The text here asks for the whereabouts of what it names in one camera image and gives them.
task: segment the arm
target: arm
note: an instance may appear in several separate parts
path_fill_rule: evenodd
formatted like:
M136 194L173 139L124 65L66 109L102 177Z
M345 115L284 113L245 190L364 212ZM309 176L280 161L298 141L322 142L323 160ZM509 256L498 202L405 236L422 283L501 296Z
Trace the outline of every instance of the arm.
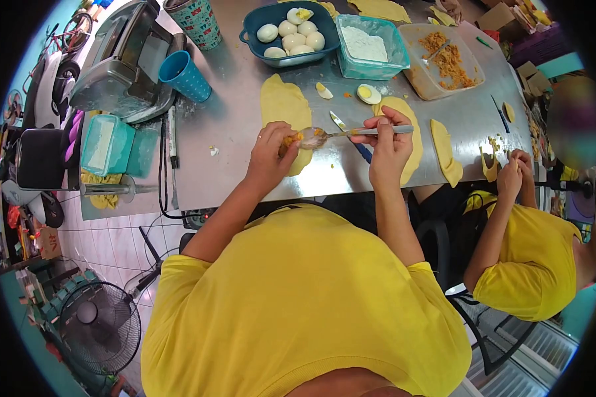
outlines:
M283 139L293 134L295 131L284 121L269 123L261 130L245 178L185 246L183 255L210 263L219 258L232 238L243 230L256 205L289 171L298 155L296 143L282 158L278 151Z
M499 198L463 275L463 282L471 293L474 292L479 277L484 274L484 271L499 262L503 234L521 188L522 175L520 169L514 169L516 162L513 157L510 157L510 162L499 172L497 178Z
M394 134L392 125L411 125L411 120L388 106L382 106L382 112L384 116L364 122L367 128L377 128L377 137L365 135L351 139L373 147L369 180L375 191L377 234L405 266L410 266L424 262L400 190L402 171L413 152L413 134Z
M521 191L519 192L519 202L523 206L538 210L538 205L536 203L536 188L534 187L534 175L532 174L531 156L520 149L514 149L510 157L516 159L523 176Z

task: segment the yellow t-shirt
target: yellow t-shirt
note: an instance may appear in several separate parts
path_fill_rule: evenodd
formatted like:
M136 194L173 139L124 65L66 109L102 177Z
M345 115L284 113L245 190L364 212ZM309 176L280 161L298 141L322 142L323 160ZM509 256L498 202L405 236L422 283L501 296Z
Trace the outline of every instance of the yellow t-shirt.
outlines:
M213 264L166 259L141 369L150 397L280 397L350 367L447 396L470 360L427 262L405 267L373 234L308 205L253 222Z
M484 204L496 199L483 191L476 193ZM479 197L470 198L467 211L473 205L480 207ZM488 217L494 205L488 207ZM503 234L499 262L481 275L473 298L530 322L552 317L576 295L573 236L581 240L571 222L515 204Z

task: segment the dough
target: dough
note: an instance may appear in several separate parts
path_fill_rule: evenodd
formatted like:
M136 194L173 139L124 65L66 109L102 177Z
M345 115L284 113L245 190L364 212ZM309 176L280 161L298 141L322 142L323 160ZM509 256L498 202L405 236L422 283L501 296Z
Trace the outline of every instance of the dough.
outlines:
M442 169L448 183L455 187L463 176L463 167L459 161L455 161L453 158L451 136L448 134L446 127L437 120L430 121L430 132L433 135L435 150L437 150L439 167Z
M404 7L389 0L347 0L347 3L355 4L360 15L365 17L411 23L409 14Z
M406 117L411 119L411 124L413 124L413 153L411 153L411 157L406 162L404 171L400 177L400 186L404 186L409 179L411 179L413 172L420 166L421 155L424 153L424 148L421 144L420 124L417 121L417 117L415 117L413 109L411 109L404 99L397 97L383 97L380 103L371 107L373 109L373 115L384 115L384 113L382 113L382 106L392 107L393 109L400 111Z
M296 1L296 0L276 0L277 3L286 3L288 1ZM308 1L318 3L321 6L323 6L324 8L326 8L326 10L329 12L329 15L331 15L331 18L333 18L333 19L335 19L338 15L340 15L340 13L335 10L335 6L333 3L328 3L325 1L316 1L316 0L308 0Z
M479 146L479 153L481 153L481 167L484 171L484 176L485 179L488 182L493 182L496 180L496 173L497 173L497 164L499 164L499 161L497 161L496 159L496 155L493 153L493 166L491 168L488 168L488 165L486 165L485 163L485 156L484 156L484 148Z
M261 87L262 126L272 121L284 121L293 130L300 131L311 127L311 109L309 102L302 95L296 84L283 83L278 74L274 74L262 83ZM294 177L309 164L313 151L298 149L288 177Z
M430 10L435 13L435 16L440 21L444 22L444 25L446 25L446 26L450 26L450 25L457 26L457 23L455 22L455 20L453 19L453 17L451 17L447 13L443 12L442 10L439 10L437 7L430 6Z
M514 109L512 108L512 106L510 106L510 104L508 104L507 102L503 102L503 110L505 110L505 115L506 117L508 117L508 121L510 123L514 123L516 116L514 115Z

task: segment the polka dot cup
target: polka dot cup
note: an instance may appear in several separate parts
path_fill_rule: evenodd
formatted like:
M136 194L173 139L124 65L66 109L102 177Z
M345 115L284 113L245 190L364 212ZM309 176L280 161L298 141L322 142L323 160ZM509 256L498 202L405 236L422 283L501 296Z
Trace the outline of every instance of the polka dot cup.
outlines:
M159 80L196 103L203 102L212 93L212 87L187 51L173 52L163 60L159 68Z

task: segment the blue knife handle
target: blue knife handle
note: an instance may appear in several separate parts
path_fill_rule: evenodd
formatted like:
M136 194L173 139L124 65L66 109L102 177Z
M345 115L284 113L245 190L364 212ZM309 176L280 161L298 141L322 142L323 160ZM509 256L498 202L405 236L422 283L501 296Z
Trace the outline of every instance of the blue knife handle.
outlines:
M360 154L362 155L362 158L365 159L367 161L367 163L371 163L371 159L373 158L373 154L366 148L364 147L363 144L356 144L354 141L351 141L351 143L355 146L355 148L358 150L358 152L360 152Z

